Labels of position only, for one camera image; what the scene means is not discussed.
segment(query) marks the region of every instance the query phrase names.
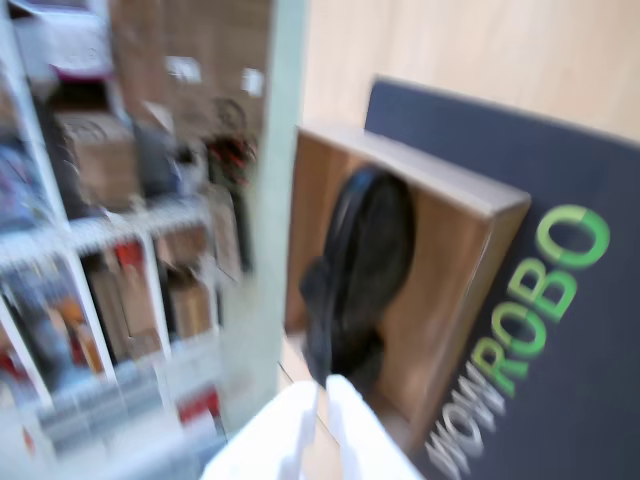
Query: red object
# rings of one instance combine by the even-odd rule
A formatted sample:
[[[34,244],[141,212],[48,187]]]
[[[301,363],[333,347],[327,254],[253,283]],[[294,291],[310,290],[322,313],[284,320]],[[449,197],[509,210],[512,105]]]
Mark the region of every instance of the red object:
[[[123,267],[139,267],[143,262],[142,247],[137,242],[122,243],[114,248],[116,257]]]
[[[178,415],[181,423],[189,423],[205,412],[209,412],[212,417],[220,416],[220,403],[218,392],[215,388],[208,388],[194,398],[187,400],[178,407]]]
[[[28,378],[27,372],[24,370],[18,370],[16,365],[13,363],[13,360],[11,360],[11,357],[6,352],[0,354],[0,369],[7,372],[19,382]]]

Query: wooden panel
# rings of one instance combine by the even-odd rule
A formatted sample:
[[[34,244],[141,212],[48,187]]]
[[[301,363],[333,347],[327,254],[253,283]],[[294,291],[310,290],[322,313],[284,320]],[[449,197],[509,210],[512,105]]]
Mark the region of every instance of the wooden panel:
[[[516,235],[522,219],[527,213],[528,205],[520,205],[501,213],[495,220],[492,234],[489,236],[485,251],[479,264],[472,272],[473,280],[468,285],[464,304],[458,312],[455,328],[445,331],[440,336],[441,344],[432,353],[429,371],[428,387],[422,392],[418,400],[418,408],[411,416],[411,432],[408,435],[406,448],[415,448],[424,441],[425,427],[433,425],[438,415],[438,406],[448,391],[449,382],[453,375],[465,343],[473,327],[476,316],[480,312],[489,288],[504,256],[506,255],[513,237]]]
[[[318,132],[303,128],[298,137],[285,325],[289,332],[306,326],[298,285],[322,253],[336,198],[353,169],[371,163],[405,178],[416,208],[416,250],[405,285],[378,324],[384,358],[369,400],[409,448],[436,411],[530,197],[381,137]]]
[[[312,138],[298,137],[298,155],[293,174],[289,264],[285,329],[304,330],[307,309],[298,289],[299,281],[324,247],[325,232],[343,180],[362,163],[347,153]]]
[[[487,220],[429,195],[416,196],[416,210],[411,272],[380,325],[385,356],[378,382],[409,421],[422,410],[438,372],[458,360],[449,355],[450,338],[489,233]]]
[[[311,0],[304,118],[364,122],[375,75],[640,140],[640,2]]]

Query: wooden frame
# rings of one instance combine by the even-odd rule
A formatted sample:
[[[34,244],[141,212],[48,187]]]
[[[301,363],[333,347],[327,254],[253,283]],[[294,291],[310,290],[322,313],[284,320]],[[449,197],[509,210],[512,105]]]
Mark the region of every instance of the wooden frame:
[[[374,163],[409,183],[416,251],[409,277],[378,325],[384,360],[369,398],[403,448],[422,441],[464,342],[529,205],[527,193],[360,129],[300,128],[289,236],[285,328],[308,320],[298,284],[322,253],[339,190]]]

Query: black panel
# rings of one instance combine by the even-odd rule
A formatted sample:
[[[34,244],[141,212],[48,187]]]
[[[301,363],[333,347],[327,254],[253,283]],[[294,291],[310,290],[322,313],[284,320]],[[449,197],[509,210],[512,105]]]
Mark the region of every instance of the black panel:
[[[507,283],[526,257],[542,259],[534,239],[550,209],[576,204],[608,224],[611,240],[593,266],[572,270],[577,294],[558,323],[543,318],[544,350],[497,430],[480,427],[484,450],[469,457],[471,474],[486,480],[635,478],[640,409],[640,150],[593,132],[545,122],[460,97],[380,81],[371,94],[367,130],[514,185],[533,197],[531,210],[502,265],[461,359],[459,373]],[[584,248],[575,228],[553,231],[568,248]],[[544,262],[547,271],[553,268]],[[421,448],[414,462],[430,480],[444,476]]]

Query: beige wall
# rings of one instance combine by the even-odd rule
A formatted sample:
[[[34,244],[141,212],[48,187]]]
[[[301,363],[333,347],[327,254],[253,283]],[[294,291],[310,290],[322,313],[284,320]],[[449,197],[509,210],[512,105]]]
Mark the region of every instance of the beige wall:
[[[303,117],[362,125],[375,75],[640,140],[638,0],[309,0]]]

